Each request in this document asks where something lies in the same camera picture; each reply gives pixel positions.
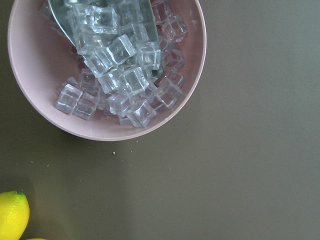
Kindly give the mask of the clear ice cube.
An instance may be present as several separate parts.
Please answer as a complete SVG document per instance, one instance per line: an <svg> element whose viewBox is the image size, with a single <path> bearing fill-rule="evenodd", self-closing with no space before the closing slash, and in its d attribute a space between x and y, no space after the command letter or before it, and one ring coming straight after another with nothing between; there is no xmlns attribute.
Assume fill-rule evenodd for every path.
<svg viewBox="0 0 320 240"><path fill-rule="evenodd" d="M83 91L71 84L66 84L61 90L55 108L67 115L70 115L76 108Z"/></svg>
<svg viewBox="0 0 320 240"><path fill-rule="evenodd" d="M126 113L127 118L134 127L146 127L157 115L150 103L144 99Z"/></svg>
<svg viewBox="0 0 320 240"><path fill-rule="evenodd" d="M136 61L143 69L159 70L161 50L153 41L141 42L136 45Z"/></svg>
<svg viewBox="0 0 320 240"><path fill-rule="evenodd" d="M164 77L155 91L155 97L166 108L172 108L173 105L183 96L180 87L171 79Z"/></svg>
<svg viewBox="0 0 320 240"><path fill-rule="evenodd" d="M107 48L106 54L115 66L123 64L137 54L137 50L126 34L118 36Z"/></svg>
<svg viewBox="0 0 320 240"><path fill-rule="evenodd" d="M118 34L118 15L113 7L93 6L89 15L89 26L95 33Z"/></svg>

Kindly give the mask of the metal ice scoop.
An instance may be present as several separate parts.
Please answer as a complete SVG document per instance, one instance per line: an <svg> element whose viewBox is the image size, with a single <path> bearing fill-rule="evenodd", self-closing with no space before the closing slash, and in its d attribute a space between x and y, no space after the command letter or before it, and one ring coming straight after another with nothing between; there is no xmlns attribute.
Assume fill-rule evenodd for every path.
<svg viewBox="0 0 320 240"><path fill-rule="evenodd" d="M62 33L97 78L120 67L139 65L137 54L123 64L112 63L106 48L117 37L127 35L135 49L137 44L144 42L155 42L159 46L149 0L50 0L48 5ZM90 28L90 10L93 6L114 8L118 17L117 34L96 33Z"/></svg>

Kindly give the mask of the yellow lemon near strawberry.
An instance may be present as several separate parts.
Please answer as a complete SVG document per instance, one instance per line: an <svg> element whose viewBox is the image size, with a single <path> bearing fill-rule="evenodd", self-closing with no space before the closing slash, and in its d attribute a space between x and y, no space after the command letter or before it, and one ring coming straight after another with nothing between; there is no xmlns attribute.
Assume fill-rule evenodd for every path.
<svg viewBox="0 0 320 240"><path fill-rule="evenodd" d="M0 194L0 239L19 240L29 221L30 207L21 191Z"/></svg>

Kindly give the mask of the yellow lemon far side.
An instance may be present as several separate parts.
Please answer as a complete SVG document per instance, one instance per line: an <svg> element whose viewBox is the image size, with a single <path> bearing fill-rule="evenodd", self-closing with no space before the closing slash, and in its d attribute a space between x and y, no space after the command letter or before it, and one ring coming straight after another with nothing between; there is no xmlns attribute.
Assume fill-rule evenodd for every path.
<svg viewBox="0 0 320 240"><path fill-rule="evenodd" d="M45 239L45 238L28 238L25 240L47 240L47 239Z"/></svg>

